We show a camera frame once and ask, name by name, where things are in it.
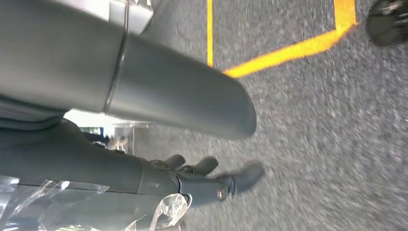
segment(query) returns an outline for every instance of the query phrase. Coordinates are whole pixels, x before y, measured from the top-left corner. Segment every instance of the metal bolt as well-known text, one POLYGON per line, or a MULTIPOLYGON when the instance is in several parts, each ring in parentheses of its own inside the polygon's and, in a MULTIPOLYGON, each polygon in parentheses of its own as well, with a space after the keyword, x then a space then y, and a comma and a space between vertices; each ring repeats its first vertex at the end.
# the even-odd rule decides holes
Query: metal bolt
POLYGON ((219 199, 220 201, 225 200, 225 199, 227 198, 227 196, 228 196, 228 189, 227 189, 227 187, 224 186, 224 187, 220 188, 220 189, 218 190, 217 196, 218 196, 218 199, 219 199))

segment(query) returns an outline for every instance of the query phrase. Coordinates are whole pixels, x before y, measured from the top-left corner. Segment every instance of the chair wheel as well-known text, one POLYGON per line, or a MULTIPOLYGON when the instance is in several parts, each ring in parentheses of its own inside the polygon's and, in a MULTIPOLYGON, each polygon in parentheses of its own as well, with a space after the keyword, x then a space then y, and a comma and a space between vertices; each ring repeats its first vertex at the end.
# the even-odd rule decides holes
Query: chair wheel
POLYGON ((367 32, 370 40, 381 47, 408 41, 408 1, 375 2, 367 18, 367 32))

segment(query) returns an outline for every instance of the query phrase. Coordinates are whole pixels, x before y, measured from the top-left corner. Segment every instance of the floor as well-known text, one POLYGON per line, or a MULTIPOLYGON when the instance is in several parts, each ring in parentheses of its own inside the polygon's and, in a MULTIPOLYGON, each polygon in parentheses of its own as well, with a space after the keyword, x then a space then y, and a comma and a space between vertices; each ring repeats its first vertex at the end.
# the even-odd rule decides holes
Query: floor
POLYGON ((144 36, 221 71, 274 57, 235 72, 254 101, 256 134, 224 141, 152 125, 136 131, 135 151, 148 159, 181 154, 189 163, 212 155, 218 172, 260 160, 267 176, 235 200, 190 210, 188 230, 408 230, 408 44, 369 42, 364 20, 373 0, 208 1, 153 1, 144 36), (357 23, 339 28, 336 6, 355 10, 357 23), (333 30, 342 34, 326 51, 308 43, 297 53, 309 56, 273 56, 333 30))

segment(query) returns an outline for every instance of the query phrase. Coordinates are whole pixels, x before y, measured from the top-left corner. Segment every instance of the clear plastic wrap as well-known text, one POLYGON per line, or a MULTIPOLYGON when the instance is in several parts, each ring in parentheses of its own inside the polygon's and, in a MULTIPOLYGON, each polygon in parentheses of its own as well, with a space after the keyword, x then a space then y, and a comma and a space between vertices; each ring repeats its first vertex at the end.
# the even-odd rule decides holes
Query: clear plastic wrap
POLYGON ((181 194, 171 194, 163 198, 156 208, 149 231, 176 225, 188 208, 189 205, 181 194))
POLYGON ((0 219, 19 182, 18 178, 0 176, 0 219))
POLYGON ((121 150, 131 155, 135 155, 135 128, 148 126, 148 123, 143 121, 123 120, 103 113, 76 109, 67 112, 64 118, 75 123, 83 132, 100 135, 96 142, 106 148, 121 150))
POLYGON ((66 224, 64 213, 107 189, 103 185, 69 181, 55 183, 51 180, 46 180, 40 187, 19 186, 12 195, 0 224, 5 224, 4 231, 95 231, 92 227, 80 224, 66 224))

